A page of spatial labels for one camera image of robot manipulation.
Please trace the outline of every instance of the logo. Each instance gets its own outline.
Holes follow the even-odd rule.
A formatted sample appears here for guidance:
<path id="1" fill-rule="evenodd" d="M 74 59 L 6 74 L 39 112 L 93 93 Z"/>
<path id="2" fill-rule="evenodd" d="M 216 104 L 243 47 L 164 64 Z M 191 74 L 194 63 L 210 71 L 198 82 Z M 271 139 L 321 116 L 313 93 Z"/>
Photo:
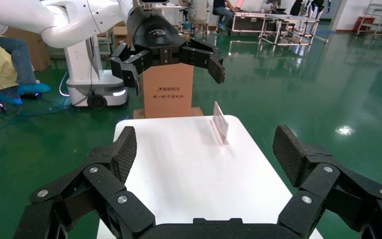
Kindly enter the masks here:
<path id="1" fill-rule="evenodd" d="M 162 29 L 154 29 L 152 31 L 149 32 L 149 34 L 153 34 L 153 36 L 158 36 L 158 35 L 165 35 L 166 32 L 165 30 L 162 30 Z"/>

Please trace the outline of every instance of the epoxy floor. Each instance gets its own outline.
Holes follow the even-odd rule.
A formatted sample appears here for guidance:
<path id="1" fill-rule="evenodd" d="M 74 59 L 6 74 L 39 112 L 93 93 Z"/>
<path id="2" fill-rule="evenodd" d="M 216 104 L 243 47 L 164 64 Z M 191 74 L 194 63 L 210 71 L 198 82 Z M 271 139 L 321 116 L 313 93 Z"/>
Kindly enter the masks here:
<path id="1" fill-rule="evenodd" d="M 195 69 L 192 104 L 210 115 L 218 101 L 225 114 L 237 116 L 292 191 L 272 151 L 279 124 L 382 183 L 382 39 L 319 35 L 330 42 L 315 40 L 309 52 L 297 47 L 272 52 L 270 45 L 258 51 L 254 37 L 218 37 L 225 83 L 217 85 L 206 70 Z M 75 169 L 93 147 L 110 143 L 116 123 L 143 107 L 131 91 L 123 108 L 64 110 L 58 86 L 66 71 L 65 61 L 52 61 L 36 73 L 52 92 L 0 113 L 0 238 L 12 238 L 34 189 Z M 95 239 L 97 222 L 96 214 L 85 216 L 70 238 Z M 358 238 L 332 212 L 317 228 L 325 239 Z"/>

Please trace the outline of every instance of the white card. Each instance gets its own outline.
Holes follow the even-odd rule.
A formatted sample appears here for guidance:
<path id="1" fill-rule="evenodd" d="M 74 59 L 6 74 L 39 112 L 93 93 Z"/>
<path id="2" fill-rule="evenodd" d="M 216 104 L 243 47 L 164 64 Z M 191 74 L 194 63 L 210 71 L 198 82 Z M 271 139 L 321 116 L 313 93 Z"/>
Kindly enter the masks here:
<path id="1" fill-rule="evenodd" d="M 214 102 L 213 122 L 216 126 L 217 132 L 219 132 L 220 138 L 222 139 L 223 143 L 225 143 L 229 124 L 226 122 L 226 119 L 223 116 L 222 110 L 220 109 L 217 101 Z"/>

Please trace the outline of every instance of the cable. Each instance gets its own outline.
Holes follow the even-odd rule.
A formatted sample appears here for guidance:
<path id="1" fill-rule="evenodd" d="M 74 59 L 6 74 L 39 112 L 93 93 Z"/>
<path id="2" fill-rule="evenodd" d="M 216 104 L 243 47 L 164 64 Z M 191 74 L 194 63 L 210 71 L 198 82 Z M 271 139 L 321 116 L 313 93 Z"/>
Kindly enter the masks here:
<path id="1" fill-rule="evenodd" d="M 95 58 L 95 47 L 93 43 L 93 38 L 90 38 L 90 46 L 91 46 L 92 54 L 93 54 L 92 60 L 90 61 L 90 89 L 87 95 L 82 100 L 78 101 L 76 104 L 73 104 L 72 106 L 77 106 L 81 102 L 85 101 L 92 93 L 92 88 L 93 88 L 92 69 L 93 69 L 93 59 Z"/>
<path id="2" fill-rule="evenodd" d="M 51 100 L 47 100 L 47 99 L 44 99 L 44 98 L 42 98 L 42 100 L 43 100 L 43 101 L 47 101 L 47 102 L 56 103 L 56 104 L 58 104 L 58 106 L 56 106 L 55 108 L 49 108 L 49 109 L 47 109 L 47 110 L 45 110 L 45 111 L 41 111 L 41 112 L 38 112 L 38 113 L 29 114 L 29 115 L 17 114 L 17 116 L 18 116 L 19 118 L 16 118 L 16 119 L 14 119 L 12 122 L 9 122 L 9 123 L 5 124 L 4 126 L 0 127 L 0 131 L 1 131 L 2 129 L 4 129 L 4 128 L 10 126 L 10 125 L 12 125 L 12 124 L 15 124 L 15 123 L 20 122 L 20 121 L 25 120 L 25 119 L 28 119 L 29 117 L 54 115 L 54 114 L 58 114 L 58 113 L 60 113 L 60 112 L 64 112 L 64 111 L 66 111 L 66 110 L 68 110 L 68 109 L 70 108 L 69 106 L 65 105 L 65 102 L 67 101 L 67 97 L 64 98 L 64 102 L 63 102 L 62 104 L 60 104 L 60 103 L 58 103 L 58 102 L 56 102 L 56 101 L 51 101 Z M 56 112 L 44 113 L 44 112 L 46 112 L 46 111 L 51 111 L 51 110 L 57 109 L 57 108 L 59 108 L 59 107 L 67 107 L 67 108 L 64 108 L 63 110 L 56 111 Z"/>
<path id="3" fill-rule="evenodd" d="M 61 86 L 62 86 L 62 83 L 64 82 L 64 79 L 65 79 L 65 77 L 67 76 L 67 74 L 68 74 L 68 71 L 65 72 L 65 75 L 64 75 L 64 77 L 62 77 L 61 83 L 59 84 L 59 93 L 60 93 L 62 96 L 65 96 L 65 97 L 69 97 L 70 95 L 66 94 L 67 91 L 65 91 L 65 94 L 62 93 L 62 91 L 61 91 Z"/>

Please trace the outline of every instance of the blue cable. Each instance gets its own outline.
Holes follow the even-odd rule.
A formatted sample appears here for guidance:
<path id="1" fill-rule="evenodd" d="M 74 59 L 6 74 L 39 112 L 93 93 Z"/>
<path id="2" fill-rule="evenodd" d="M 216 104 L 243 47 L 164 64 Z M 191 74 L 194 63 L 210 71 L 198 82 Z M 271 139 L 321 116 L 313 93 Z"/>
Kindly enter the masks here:
<path id="1" fill-rule="evenodd" d="M 66 93 L 67 93 L 67 85 L 65 84 L 65 94 L 66 94 Z M 47 110 L 45 110 L 45 111 L 41 111 L 41 112 L 34 113 L 34 114 L 30 114 L 30 115 L 21 115 L 21 114 L 17 114 L 17 116 L 21 116 L 22 118 L 15 119 L 14 121 L 9 122 L 9 123 L 7 123 L 7 124 L 4 125 L 4 126 L 1 126 L 1 127 L 0 127 L 0 131 L 1 131 L 2 129 L 4 129 L 4 128 L 10 126 L 10 125 L 12 125 L 12 124 L 15 124 L 15 123 L 17 123 L 17 122 L 19 122 L 19 121 L 25 120 L 25 119 L 27 119 L 27 118 L 29 118 L 29 117 L 34 117 L 34 116 L 45 116 L 45 115 L 53 115 L 53 114 L 57 114 L 57 113 L 60 113 L 60 112 L 64 112 L 64 111 L 66 111 L 66 110 L 69 109 L 69 106 L 66 106 L 66 105 L 65 105 L 65 102 L 67 101 L 67 97 L 64 98 L 64 102 L 63 102 L 62 104 L 60 104 L 60 103 L 58 103 L 58 102 L 56 102 L 56 101 L 51 101 L 51 100 L 46 100 L 46 99 L 44 99 L 44 100 L 45 100 L 45 101 L 48 101 L 48 102 L 56 103 L 56 104 L 58 104 L 58 106 L 56 106 L 55 108 L 50 108 L 50 109 L 47 109 Z M 57 108 L 59 108 L 59 107 L 67 107 L 67 108 L 65 108 L 65 109 L 63 109 L 63 110 L 61 110 L 61 111 L 57 111 L 57 112 L 53 112 L 53 113 L 45 113 L 45 114 L 43 114 L 43 113 L 46 112 L 46 111 L 51 111 L 51 110 L 53 110 L 53 109 L 57 109 Z"/>

